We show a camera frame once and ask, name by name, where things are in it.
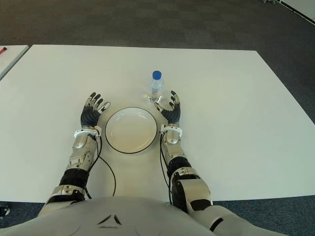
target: water bottle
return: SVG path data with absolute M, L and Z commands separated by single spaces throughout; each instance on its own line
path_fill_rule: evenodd
M 160 102 L 162 95 L 163 86 L 162 73 L 158 70 L 153 71 L 152 79 L 149 84 L 149 95 L 148 98 L 152 102 Z

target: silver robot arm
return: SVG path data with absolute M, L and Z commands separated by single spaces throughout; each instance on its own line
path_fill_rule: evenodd
M 100 94 L 95 92 L 88 97 L 81 114 L 82 128 L 74 133 L 72 155 L 63 177 L 38 216 L 85 199 L 85 188 L 97 149 L 96 139 L 101 135 L 97 121 L 110 106 L 109 102 L 101 105 L 102 101 Z
M 167 166 L 171 204 L 218 236 L 283 236 L 256 227 L 222 206 L 213 206 L 209 187 L 191 167 L 181 148 L 180 100 L 174 91 L 171 93 L 172 111 L 155 103 L 155 107 L 168 121 L 168 125 L 161 128 L 161 146 L 165 154 L 163 158 Z

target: wire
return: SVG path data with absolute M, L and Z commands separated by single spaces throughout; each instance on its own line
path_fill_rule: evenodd
M 105 162 L 105 164 L 108 166 L 108 168 L 110 169 L 110 171 L 112 172 L 112 174 L 113 174 L 113 177 L 114 177 L 114 192 L 113 192 L 113 195 L 112 196 L 114 196 L 115 195 L 115 193 L 116 193 L 116 176 L 115 176 L 115 174 L 114 174 L 114 171 L 113 171 L 113 169 L 110 167 L 110 165 L 107 163 L 107 161 L 105 161 L 101 156 L 99 156 L 100 157 L 100 159 L 103 161 L 103 162 Z
M 162 151 L 162 140 L 163 140 L 164 135 L 165 134 L 163 134 L 163 135 L 161 134 L 161 137 L 160 137 L 160 140 L 159 140 L 159 161 L 161 163 L 161 168 L 162 168 L 162 172 L 163 172 L 163 177 L 164 177 L 165 183 L 166 183 L 167 187 L 169 188 L 169 185 L 168 185 L 166 177 L 165 177 L 164 168 L 163 168 L 163 165 L 162 165 L 162 154 L 163 154 L 163 151 Z
M 168 199 L 169 199 L 169 203 L 171 205 L 173 205 L 173 202 L 172 202 L 172 198 L 171 198 L 171 178 L 168 179 Z
M 168 165 L 166 164 L 166 160 L 165 160 L 164 154 L 163 154 L 163 150 L 162 150 L 162 142 L 163 142 L 164 135 L 165 135 L 165 133 L 161 134 L 160 141 L 159 141 L 159 160 L 160 160 L 160 163 L 161 163 L 163 177 L 164 177 L 165 183 L 166 183 L 167 188 L 168 188 L 169 203 L 171 205 L 173 205 L 172 198 L 171 198 L 171 193 L 172 193 L 172 191 L 171 191 L 171 178 L 168 178 L 168 183 L 167 183 L 167 180 L 166 180 L 166 177 L 165 177 L 165 173 L 164 173 L 164 169 L 163 169 L 163 165 L 162 165 L 162 156 L 163 156 L 163 160 L 164 160 L 165 166 L 166 166 L 166 168 L 168 167 Z
M 115 174 L 114 174 L 114 171 L 113 171 L 113 169 L 111 168 L 111 166 L 100 156 L 100 154 L 101 154 L 101 152 L 102 152 L 102 147 L 103 147 L 103 141 L 102 141 L 102 137 L 100 136 L 99 137 L 99 150 L 98 150 L 98 144 L 97 144 L 97 158 L 95 159 L 95 161 L 93 162 L 93 164 L 90 166 L 90 168 L 88 169 L 88 173 L 90 173 L 90 171 L 92 170 L 92 168 L 93 168 L 93 166 L 95 165 L 95 163 L 97 162 L 97 160 L 100 158 L 103 162 L 105 162 L 105 164 L 109 167 L 109 169 L 111 170 L 111 172 L 112 172 L 112 174 L 113 174 L 113 177 L 114 177 L 114 192 L 113 192 L 113 195 L 112 196 L 114 196 L 115 195 L 115 193 L 116 193 L 116 186 L 117 186 L 117 184 L 116 184 L 116 176 L 115 176 Z M 88 198 L 89 199 L 92 199 L 92 197 L 91 197 L 91 195 L 90 195 L 90 193 L 88 192 L 88 189 L 87 189 L 87 187 L 85 186 L 85 192 L 86 192 L 86 194 L 87 194 L 87 196 L 88 196 Z
M 100 136 L 99 137 L 99 152 L 98 152 L 98 144 L 97 144 L 97 158 L 95 159 L 95 161 L 92 163 L 92 165 L 90 166 L 90 168 L 88 169 L 88 173 L 90 173 L 91 169 L 93 168 L 93 166 L 95 165 L 95 163 L 97 162 L 99 156 L 100 156 L 100 153 L 102 152 L 102 148 L 103 148 L 103 141 L 102 141 L 102 137 Z
M 86 186 L 85 186 L 85 193 L 87 194 L 87 196 L 88 196 L 89 199 L 92 199 L 92 197 L 90 196 L 90 193 L 88 192 L 88 189 L 87 189 Z

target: white plate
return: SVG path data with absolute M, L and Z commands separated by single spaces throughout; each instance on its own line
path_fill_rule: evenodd
M 157 122 L 141 108 L 128 107 L 114 113 L 105 128 L 109 145 L 122 153 L 147 148 L 157 135 Z

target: gray carpet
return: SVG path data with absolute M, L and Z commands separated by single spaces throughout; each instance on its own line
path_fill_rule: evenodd
M 0 45 L 256 50 L 313 122 L 314 39 L 314 25 L 260 0 L 0 0 Z M 314 196 L 220 204 L 258 226 L 315 235 Z M 0 227 L 28 220 L 40 207 L 14 203 Z

